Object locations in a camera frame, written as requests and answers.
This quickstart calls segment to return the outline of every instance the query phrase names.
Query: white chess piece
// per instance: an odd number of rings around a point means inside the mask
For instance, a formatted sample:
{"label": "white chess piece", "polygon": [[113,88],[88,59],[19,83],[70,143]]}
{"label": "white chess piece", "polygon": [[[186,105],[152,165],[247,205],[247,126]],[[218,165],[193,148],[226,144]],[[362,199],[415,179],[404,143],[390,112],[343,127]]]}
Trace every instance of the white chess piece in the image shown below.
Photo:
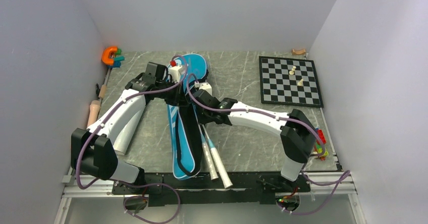
{"label": "white chess piece", "polygon": [[293,68],[290,70],[289,74],[294,75],[294,71],[296,71],[296,66],[293,66]]}

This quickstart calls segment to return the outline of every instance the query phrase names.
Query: white wall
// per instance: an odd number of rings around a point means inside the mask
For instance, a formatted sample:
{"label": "white wall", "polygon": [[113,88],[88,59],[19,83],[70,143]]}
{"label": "white wall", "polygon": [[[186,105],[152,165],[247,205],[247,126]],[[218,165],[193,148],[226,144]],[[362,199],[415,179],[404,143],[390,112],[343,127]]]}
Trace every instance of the white wall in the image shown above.
{"label": "white wall", "polygon": [[337,0],[309,53],[368,223],[426,223],[428,0]]}
{"label": "white wall", "polygon": [[80,0],[0,0],[0,222],[53,223],[103,44]]}
{"label": "white wall", "polygon": [[336,0],[84,0],[125,50],[309,48]]}

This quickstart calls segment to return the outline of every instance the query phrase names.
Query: beige cylinder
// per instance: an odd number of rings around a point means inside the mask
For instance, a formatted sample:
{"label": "beige cylinder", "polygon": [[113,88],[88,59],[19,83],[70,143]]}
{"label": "beige cylinder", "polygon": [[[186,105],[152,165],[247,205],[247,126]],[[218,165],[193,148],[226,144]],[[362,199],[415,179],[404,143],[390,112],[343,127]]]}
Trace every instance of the beige cylinder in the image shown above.
{"label": "beige cylinder", "polygon": [[98,100],[93,100],[91,105],[89,106],[89,119],[88,119],[88,127],[96,122],[98,118],[99,109],[101,108],[101,104]]}

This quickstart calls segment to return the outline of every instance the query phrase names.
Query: table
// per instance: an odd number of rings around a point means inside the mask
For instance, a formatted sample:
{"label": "table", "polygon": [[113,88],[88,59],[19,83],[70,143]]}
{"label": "table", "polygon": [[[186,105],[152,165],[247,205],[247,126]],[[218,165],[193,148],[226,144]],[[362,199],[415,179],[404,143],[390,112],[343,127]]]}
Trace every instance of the table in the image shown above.
{"label": "table", "polygon": [[[137,51],[124,52],[125,60],[118,69],[113,69],[104,101],[102,116],[119,98],[127,82],[144,72],[148,62],[168,64],[175,54],[197,53],[207,63],[213,96],[237,99],[247,105],[272,111],[291,112],[299,109],[315,127],[323,130],[329,156],[324,161],[311,158],[308,171],[337,171],[334,148],[327,134],[324,115],[320,108],[269,105],[260,101],[258,56],[298,58],[289,52],[263,51]],[[151,101],[146,107],[127,154],[119,158],[146,172],[172,172],[172,147],[168,129],[167,106],[161,99]],[[227,171],[280,171],[284,163],[284,150],[279,137],[241,126],[207,125],[210,138],[217,145]]]}

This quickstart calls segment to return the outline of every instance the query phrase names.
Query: chessboard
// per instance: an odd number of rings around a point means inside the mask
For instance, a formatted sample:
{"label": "chessboard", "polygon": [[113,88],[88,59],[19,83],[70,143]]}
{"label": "chessboard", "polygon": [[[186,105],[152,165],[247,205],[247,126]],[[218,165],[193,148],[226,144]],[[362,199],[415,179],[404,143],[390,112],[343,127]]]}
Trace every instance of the chessboard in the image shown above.
{"label": "chessboard", "polygon": [[323,107],[312,60],[259,57],[259,64],[262,103]]}

